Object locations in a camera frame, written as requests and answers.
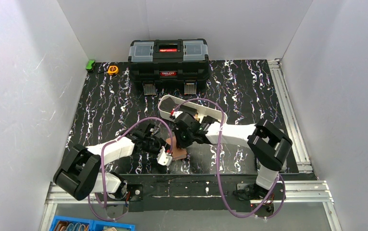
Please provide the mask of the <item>brown leather card holder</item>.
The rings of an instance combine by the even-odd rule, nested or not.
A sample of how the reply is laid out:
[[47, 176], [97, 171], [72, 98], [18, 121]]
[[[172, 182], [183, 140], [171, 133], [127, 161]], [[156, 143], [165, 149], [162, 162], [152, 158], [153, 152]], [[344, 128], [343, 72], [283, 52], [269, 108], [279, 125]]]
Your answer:
[[183, 149], [183, 148], [178, 148], [177, 147], [177, 141], [176, 141], [176, 137], [174, 136], [173, 138], [167, 138], [165, 140], [165, 142], [170, 145], [170, 147], [172, 148], [172, 160], [182, 160], [185, 159], [187, 157], [187, 150]]

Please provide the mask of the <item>white plastic card tray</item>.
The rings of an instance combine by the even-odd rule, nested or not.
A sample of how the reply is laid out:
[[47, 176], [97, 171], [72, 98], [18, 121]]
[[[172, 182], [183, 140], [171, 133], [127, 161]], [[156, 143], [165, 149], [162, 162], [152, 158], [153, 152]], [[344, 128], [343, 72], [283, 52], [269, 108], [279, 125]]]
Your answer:
[[168, 97], [171, 97], [173, 98], [173, 100], [179, 105], [181, 103], [183, 103], [178, 110], [181, 110], [183, 112], [187, 112], [189, 113], [190, 115], [194, 115], [194, 113], [198, 113], [199, 114], [199, 118], [200, 118], [200, 122], [202, 121], [202, 119], [206, 116], [210, 116], [216, 120], [218, 120], [219, 122], [221, 122], [222, 120], [222, 114], [221, 114], [221, 111], [217, 110], [216, 108], [210, 108], [210, 107], [207, 107], [207, 106], [203, 106], [203, 105], [200, 105], [200, 104], [197, 104], [197, 101], [196, 100], [194, 103], [193, 102], [186, 102], [185, 103], [185, 100], [184, 99], [180, 99], [180, 98], [177, 98], [175, 96], [172, 96], [172, 95], [164, 95], [159, 103], [158, 103], [158, 109], [159, 109], [159, 114], [160, 114], [160, 117], [164, 120], [167, 120], [167, 121], [171, 121], [169, 116], [170, 114], [168, 114], [167, 112], [164, 112], [164, 111], [161, 111], [160, 110], [160, 104], [161, 104], [161, 101], [163, 101], [165, 98], [168, 98]]

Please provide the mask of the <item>black VIP card stack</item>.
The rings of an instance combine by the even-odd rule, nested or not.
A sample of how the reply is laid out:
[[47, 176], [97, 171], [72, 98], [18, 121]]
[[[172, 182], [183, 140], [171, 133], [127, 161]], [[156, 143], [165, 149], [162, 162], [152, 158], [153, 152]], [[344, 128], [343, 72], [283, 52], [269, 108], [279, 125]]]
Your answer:
[[160, 110], [171, 114], [171, 112], [176, 108], [178, 104], [173, 100], [173, 98], [168, 97], [161, 101]]

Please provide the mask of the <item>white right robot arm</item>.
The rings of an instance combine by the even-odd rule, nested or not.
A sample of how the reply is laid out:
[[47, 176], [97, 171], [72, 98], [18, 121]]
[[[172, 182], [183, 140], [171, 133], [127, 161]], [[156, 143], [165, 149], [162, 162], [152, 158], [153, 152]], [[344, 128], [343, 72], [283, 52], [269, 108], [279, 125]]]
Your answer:
[[253, 185], [233, 192], [242, 200], [264, 198], [292, 150], [291, 139], [266, 119], [260, 119], [256, 124], [228, 125], [210, 116], [199, 122], [191, 114], [181, 111], [171, 118], [178, 148], [187, 148], [196, 142], [216, 146], [233, 144], [251, 149], [260, 168]]

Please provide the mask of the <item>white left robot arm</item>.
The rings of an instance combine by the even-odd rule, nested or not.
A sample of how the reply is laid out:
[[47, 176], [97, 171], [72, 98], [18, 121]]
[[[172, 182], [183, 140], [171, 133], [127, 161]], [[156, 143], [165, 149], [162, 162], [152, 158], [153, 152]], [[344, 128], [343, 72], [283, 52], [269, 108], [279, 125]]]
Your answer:
[[106, 164], [137, 152], [156, 155], [159, 165], [172, 161], [170, 145], [153, 134], [155, 124], [145, 121], [128, 130], [125, 136], [94, 146], [75, 144], [63, 157], [53, 182], [81, 201], [91, 193], [101, 193], [115, 200], [128, 196], [127, 181], [118, 174], [103, 170]]

